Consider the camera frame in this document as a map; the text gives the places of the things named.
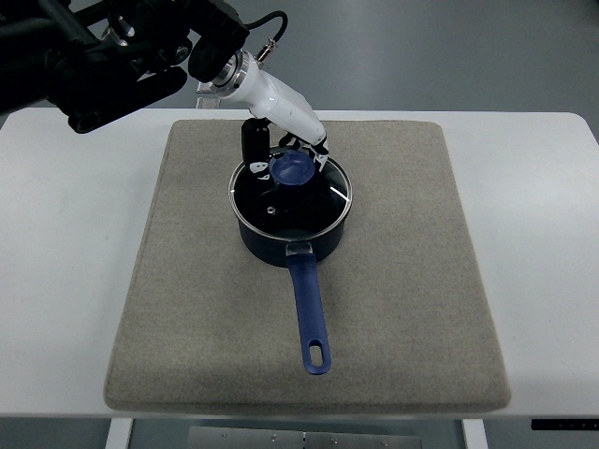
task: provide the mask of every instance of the cable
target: cable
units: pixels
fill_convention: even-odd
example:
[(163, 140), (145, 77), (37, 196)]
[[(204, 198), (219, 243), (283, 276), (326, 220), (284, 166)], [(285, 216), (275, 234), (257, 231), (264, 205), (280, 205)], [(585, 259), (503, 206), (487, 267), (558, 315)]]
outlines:
[(272, 40), (274, 40), (275, 42), (278, 42), (279, 39), (283, 36), (283, 33), (285, 32), (285, 30), (287, 29), (287, 23), (288, 23), (287, 15), (283, 11), (273, 11), (270, 14), (267, 14), (266, 16), (264, 16), (262, 19), (258, 19), (257, 21), (252, 22), (252, 23), (246, 23), (245, 27), (248, 30), (253, 30), (259, 26), (264, 25), (267, 22), (270, 22), (272, 19), (275, 19), (277, 17), (280, 17), (283, 22), (281, 23), (281, 27), (279, 28), (279, 31), (277, 31), (277, 34), (274, 35)]
[(106, 19), (108, 14), (108, 7), (104, 2), (98, 2), (95, 5), (86, 7), (80, 11), (77, 11), (75, 15), (85, 26), (91, 26), (94, 23), (98, 23)]

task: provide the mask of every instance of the handle hole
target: handle hole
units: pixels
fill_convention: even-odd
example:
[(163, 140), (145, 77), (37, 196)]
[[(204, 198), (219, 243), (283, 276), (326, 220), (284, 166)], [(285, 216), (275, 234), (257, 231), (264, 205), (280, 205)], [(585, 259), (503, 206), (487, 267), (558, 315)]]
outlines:
[(320, 341), (310, 341), (310, 362), (314, 367), (322, 367), (325, 363), (322, 356), (322, 345)]

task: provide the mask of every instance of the beige mat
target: beige mat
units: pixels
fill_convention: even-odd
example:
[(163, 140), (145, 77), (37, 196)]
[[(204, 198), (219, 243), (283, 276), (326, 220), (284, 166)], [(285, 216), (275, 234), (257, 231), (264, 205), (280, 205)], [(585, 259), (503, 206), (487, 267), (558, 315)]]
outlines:
[(354, 188), (319, 264), (332, 369), (302, 365), (284, 268), (243, 246), (227, 185), (241, 122), (173, 125), (106, 381), (114, 409), (482, 412), (510, 397), (441, 128), (330, 122)]

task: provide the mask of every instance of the pot handle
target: pot handle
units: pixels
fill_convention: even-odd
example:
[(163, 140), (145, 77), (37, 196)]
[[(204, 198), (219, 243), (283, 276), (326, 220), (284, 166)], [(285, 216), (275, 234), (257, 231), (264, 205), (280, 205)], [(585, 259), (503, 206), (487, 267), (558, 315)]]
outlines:
[(290, 252), (287, 249), (286, 261), (296, 296), (303, 366), (311, 374), (324, 374), (330, 369), (330, 349), (320, 299), (316, 256), (311, 246), (302, 252)]

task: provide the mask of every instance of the black saucepan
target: black saucepan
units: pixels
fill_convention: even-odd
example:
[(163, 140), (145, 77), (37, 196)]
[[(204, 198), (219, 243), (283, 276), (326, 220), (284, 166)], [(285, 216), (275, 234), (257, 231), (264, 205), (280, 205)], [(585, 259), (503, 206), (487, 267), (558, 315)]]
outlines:
[[(318, 171), (302, 150), (277, 148), (270, 156), (269, 167), (241, 163), (235, 169), (229, 199), (250, 252), (289, 269), (303, 364), (311, 374), (324, 374), (331, 357), (316, 262), (331, 254), (342, 238), (352, 204), (351, 184), (330, 158)], [(258, 170), (271, 176), (257, 177)]]

